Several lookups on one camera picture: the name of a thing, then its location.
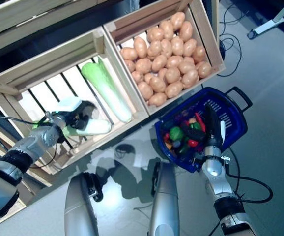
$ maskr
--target red vegetable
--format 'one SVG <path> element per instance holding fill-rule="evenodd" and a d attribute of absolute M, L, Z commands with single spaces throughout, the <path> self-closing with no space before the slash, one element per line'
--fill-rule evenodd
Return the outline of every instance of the red vegetable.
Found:
<path fill-rule="evenodd" d="M 167 141 L 170 138 L 170 134 L 166 133 L 165 136 L 163 137 L 164 141 Z"/>
<path fill-rule="evenodd" d="M 200 124 L 201 130 L 202 130 L 203 132 L 205 132 L 205 124 L 203 123 L 203 121 L 202 121 L 202 119 L 201 119 L 199 113 L 196 112 L 195 115 L 196 115 L 196 118 L 197 118 L 197 122 Z"/>
<path fill-rule="evenodd" d="M 195 141 L 193 139 L 189 139 L 188 140 L 188 145 L 194 148 L 194 147 L 196 147 L 198 145 L 198 141 Z"/>

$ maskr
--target plastic vegetable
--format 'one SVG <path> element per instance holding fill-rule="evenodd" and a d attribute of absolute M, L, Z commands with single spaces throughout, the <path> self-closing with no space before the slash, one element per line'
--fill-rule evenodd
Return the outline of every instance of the plastic vegetable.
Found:
<path fill-rule="evenodd" d="M 198 145 L 198 141 L 195 141 L 193 139 L 189 139 L 188 140 L 188 145 L 194 148 L 194 147 L 196 147 Z"/>
<path fill-rule="evenodd" d="M 199 113 L 196 112 L 195 115 L 196 115 L 198 123 L 200 124 L 202 131 L 205 132 L 205 124 L 203 123 L 203 120 L 201 119 Z"/>
<path fill-rule="evenodd" d="M 94 85 L 118 119 L 128 123 L 132 118 L 132 113 L 102 60 L 99 58 L 98 63 L 85 64 L 82 67 L 82 74 Z"/>
<path fill-rule="evenodd" d="M 196 122 L 197 122 L 197 121 L 196 121 L 195 118 L 190 118 L 190 119 L 189 119 L 189 124 L 196 123 Z"/>
<path fill-rule="evenodd" d="M 178 126 L 175 126 L 170 129 L 170 139 L 175 141 L 175 140 L 181 140 L 183 138 L 184 134 L 181 128 Z"/>
<path fill-rule="evenodd" d="M 199 124 L 198 122 L 191 123 L 191 124 L 189 125 L 189 127 L 190 127 L 191 129 L 198 129 L 198 130 L 201 130 L 200 124 Z"/>
<path fill-rule="evenodd" d="M 172 143 L 173 148 L 179 148 L 181 145 L 181 142 L 179 140 L 176 140 Z"/>

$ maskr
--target plastic basket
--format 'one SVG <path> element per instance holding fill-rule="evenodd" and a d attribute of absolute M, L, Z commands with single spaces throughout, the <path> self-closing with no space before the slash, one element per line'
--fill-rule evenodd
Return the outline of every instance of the plastic basket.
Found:
<path fill-rule="evenodd" d="M 228 96 L 231 91 L 237 92 L 246 102 L 247 106 L 240 109 L 237 103 Z M 225 121 L 226 135 L 221 151 L 224 151 L 242 137 L 248 130 L 243 112 L 252 106 L 251 100 L 238 87 L 233 87 L 226 93 L 217 89 L 206 87 L 180 104 L 178 107 L 169 111 L 155 123 L 157 140 L 159 147 L 168 159 L 178 166 L 193 173 L 200 168 L 199 164 L 193 163 L 196 152 L 202 151 L 202 146 L 190 149 L 184 156 L 177 156 L 171 153 L 166 147 L 163 136 L 169 132 L 173 126 L 178 126 L 181 122 L 194 117 L 195 112 L 204 120 L 204 106 L 209 104 L 216 112 L 220 120 Z"/>

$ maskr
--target black wire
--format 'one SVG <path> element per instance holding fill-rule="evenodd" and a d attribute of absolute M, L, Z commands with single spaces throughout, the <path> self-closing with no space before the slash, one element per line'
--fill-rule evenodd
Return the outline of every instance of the black wire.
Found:
<path fill-rule="evenodd" d="M 212 234 L 214 234 L 214 232 L 216 231 L 216 229 L 219 225 L 220 225 L 220 221 L 217 223 L 217 225 L 214 227 L 214 229 L 212 229 L 211 233 L 209 233 L 208 236 L 212 236 Z"/>
<path fill-rule="evenodd" d="M 229 147 L 229 150 L 231 151 L 231 154 L 233 155 L 235 162 L 236 162 L 236 165 L 237 165 L 238 178 L 237 178 L 235 193 L 238 195 L 239 183 L 240 183 L 240 179 L 241 179 L 240 178 L 240 165 L 239 165 L 238 158 L 237 158 L 235 152 L 231 149 L 231 147 Z"/>
<path fill-rule="evenodd" d="M 238 68 L 238 66 L 239 66 L 239 64 L 240 64 L 240 61 L 241 61 L 241 59 L 242 59 L 242 52 L 241 52 L 241 46 L 240 46 L 239 39 L 238 39 L 235 35 L 233 35 L 233 34 L 231 34 L 231 33 L 223 33 L 222 36 L 223 36 L 223 35 L 228 35 L 228 36 L 234 37 L 234 38 L 237 40 L 237 43 L 238 43 L 238 46 L 239 46 L 239 60 L 238 60 L 238 63 L 237 63 L 237 65 L 236 65 L 235 69 L 234 69 L 231 73 L 229 73 L 229 74 L 227 74 L 227 75 L 220 75 L 220 74 L 217 74 L 218 76 L 221 76 L 221 77 L 228 77 L 228 76 L 231 76 L 233 73 L 236 72 L 236 70 L 237 70 L 237 68 Z"/>
<path fill-rule="evenodd" d="M 50 163 L 52 163 L 52 161 L 55 159 L 56 154 L 57 154 L 57 144 L 56 144 L 56 147 L 55 147 L 55 153 L 54 153 L 52 159 L 51 159 L 48 163 L 46 163 L 46 164 L 44 164 L 44 165 L 42 165 L 42 166 L 30 167 L 30 169 L 40 169 L 40 168 L 42 168 L 42 167 L 48 166 L 48 165 L 49 165 Z"/>
<path fill-rule="evenodd" d="M 221 22 L 222 24 L 224 24 L 224 28 L 223 28 L 223 31 L 222 31 L 222 33 L 221 33 L 220 36 L 222 36 L 222 35 L 225 33 L 225 29 L 226 29 L 225 16 L 226 16 L 226 13 L 227 13 L 227 12 L 229 11 L 229 9 L 231 9 L 233 6 L 234 6 L 234 4 L 232 3 L 232 4 L 226 9 L 226 11 L 224 12 L 223 21 Z"/>
<path fill-rule="evenodd" d="M 227 175 L 229 177 L 232 177 L 232 178 L 238 178 L 238 176 L 231 175 L 230 173 L 227 173 Z M 263 187 L 265 187 L 269 191 L 269 196 L 267 198 L 265 198 L 265 199 L 262 199 L 262 200 L 240 199 L 241 202 L 244 202 L 244 203 L 258 203 L 258 204 L 260 204 L 260 203 L 267 203 L 268 201 L 270 201 L 273 198 L 273 191 L 266 183 L 263 183 L 260 180 L 257 180 L 255 178 L 250 178 L 250 177 L 240 176 L 239 178 L 240 179 L 244 179 L 244 180 L 249 180 L 249 181 L 252 181 L 252 182 L 255 182 L 255 183 L 258 183 L 258 184 L 262 185 Z"/>
<path fill-rule="evenodd" d="M 14 118 L 14 117 L 0 117 L 0 119 L 10 119 L 10 120 L 14 120 L 14 121 L 17 121 L 17 122 L 21 122 L 21 123 L 24 123 L 24 124 L 37 124 L 38 123 L 33 123 L 33 122 L 29 122 L 29 121 L 26 121 L 26 120 L 22 120 L 22 119 L 17 119 L 17 118 Z M 9 151 L 8 148 L 4 145 L 4 143 L 1 141 L 0 139 L 0 145 L 6 150 L 6 151 Z"/>
<path fill-rule="evenodd" d="M 228 51 L 229 49 L 231 49 L 231 48 L 234 46 L 234 43 L 235 43 L 232 38 L 224 38 L 224 39 L 221 40 L 221 41 L 224 43 L 224 41 L 226 41 L 226 40 L 230 40 L 230 41 L 231 41 L 231 45 L 230 45 L 229 48 L 225 48 L 225 52 Z"/>
<path fill-rule="evenodd" d="M 228 163 L 225 163 L 225 171 L 226 171 L 226 174 L 229 176 L 229 177 L 232 177 L 232 178 L 236 178 L 238 179 L 239 181 L 241 179 L 244 179 L 244 180 L 249 180 L 249 181 L 252 181 L 252 182 L 255 182 L 255 183 L 258 183 L 260 185 L 262 185 L 263 187 L 265 187 L 268 191 L 269 191 L 269 196 L 263 200 L 248 200 L 248 199 L 241 199 L 241 197 L 239 197 L 240 201 L 241 202 L 244 202 L 244 203 L 267 203 L 268 201 L 270 201 L 272 198 L 273 198 L 273 191 L 272 189 L 266 184 L 266 183 L 263 183 L 262 181 L 260 180 L 257 180 L 255 178 L 250 178 L 250 177 L 243 177 L 240 175 L 240 166 L 239 166 L 239 162 L 238 162 L 238 159 L 237 159 L 237 156 L 235 155 L 235 153 L 232 151 L 232 149 L 230 149 L 230 151 L 232 152 L 233 156 L 234 156 L 234 159 L 237 163 L 237 168 L 238 168 L 238 176 L 235 176 L 235 175 L 232 175 L 229 173 L 229 164 Z"/>

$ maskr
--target green object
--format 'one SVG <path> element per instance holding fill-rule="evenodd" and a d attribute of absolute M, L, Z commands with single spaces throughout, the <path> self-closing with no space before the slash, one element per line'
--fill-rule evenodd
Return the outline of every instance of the green object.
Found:
<path fill-rule="evenodd" d="M 131 110 L 100 58 L 98 59 L 98 63 L 89 62 L 85 64 L 82 67 L 82 74 L 94 85 L 119 120 L 124 123 L 131 121 Z"/>
<path fill-rule="evenodd" d="M 200 124 L 199 124 L 198 122 L 189 124 L 189 127 L 190 127 L 191 129 L 198 129 L 198 130 L 201 130 Z"/>
<path fill-rule="evenodd" d="M 187 144 L 187 143 L 185 143 L 182 147 L 181 147 L 181 149 L 179 149 L 178 151 L 177 151 L 177 154 L 178 155 L 184 155 L 184 154 L 186 154 L 187 153 L 187 151 L 190 149 L 190 146 Z"/>
<path fill-rule="evenodd" d="M 171 140 L 173 141 L 182 140 L 183 136 L 184 136 L 183 131 L 178 126 L 175 126 L 170 129 L 170 139 Z"/>

